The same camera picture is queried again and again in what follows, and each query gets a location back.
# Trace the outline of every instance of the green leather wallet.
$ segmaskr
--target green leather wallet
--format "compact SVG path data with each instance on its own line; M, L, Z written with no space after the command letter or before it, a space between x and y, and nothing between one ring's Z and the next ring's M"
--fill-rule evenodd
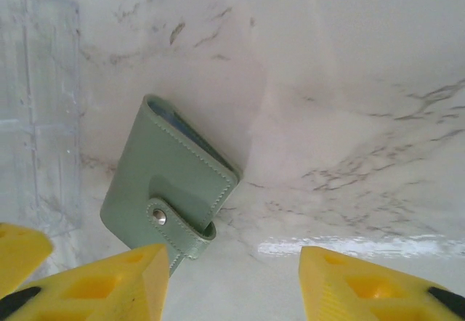
M165 243L172 273L215 238L212 220L239 179L239 170L169 102L147 95L100 217L130 248Z

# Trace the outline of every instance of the clear plastic container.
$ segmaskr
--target clear plastic container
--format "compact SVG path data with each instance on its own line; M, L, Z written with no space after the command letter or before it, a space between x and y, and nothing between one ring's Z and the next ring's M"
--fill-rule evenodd
M0 222L79 227L78 10L0 0Z

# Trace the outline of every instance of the white marble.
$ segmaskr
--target white marble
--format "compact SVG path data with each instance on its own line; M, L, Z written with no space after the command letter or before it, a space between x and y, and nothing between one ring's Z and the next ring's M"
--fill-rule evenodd
M84 223L42 274L126 249L98 211L154 93L244 170L165 320L304 320L312 244L465 293L465 0L78 3Z

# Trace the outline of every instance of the metal snap button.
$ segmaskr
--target metal snap button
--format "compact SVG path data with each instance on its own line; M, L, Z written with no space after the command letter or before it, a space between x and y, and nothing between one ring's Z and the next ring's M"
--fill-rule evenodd
M164 225L166 223L166 214L159 209L155 209L152 212L152 216L157 220L159 225Z

